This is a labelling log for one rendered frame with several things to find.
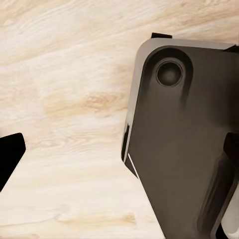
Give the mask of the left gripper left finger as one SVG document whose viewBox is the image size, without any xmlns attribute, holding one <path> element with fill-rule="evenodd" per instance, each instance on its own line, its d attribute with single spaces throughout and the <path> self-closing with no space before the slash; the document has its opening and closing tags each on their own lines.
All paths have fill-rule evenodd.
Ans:
<svg viewBox="0 0 239 239">
<path fill-rule="evenodd" d="M 0 138 L 0 192 L 26 151 L 21 132 Z"/>
</svg>

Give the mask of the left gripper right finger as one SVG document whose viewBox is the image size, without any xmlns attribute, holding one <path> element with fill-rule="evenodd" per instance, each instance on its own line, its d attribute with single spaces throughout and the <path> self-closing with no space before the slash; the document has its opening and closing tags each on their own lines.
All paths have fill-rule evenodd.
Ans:
<svg viewBox="0 0 239 239">
<path fill-rule="evenodd" d="M 223 150 L 239 172 L 239 134 L 228 132 Z"/>
</svg>

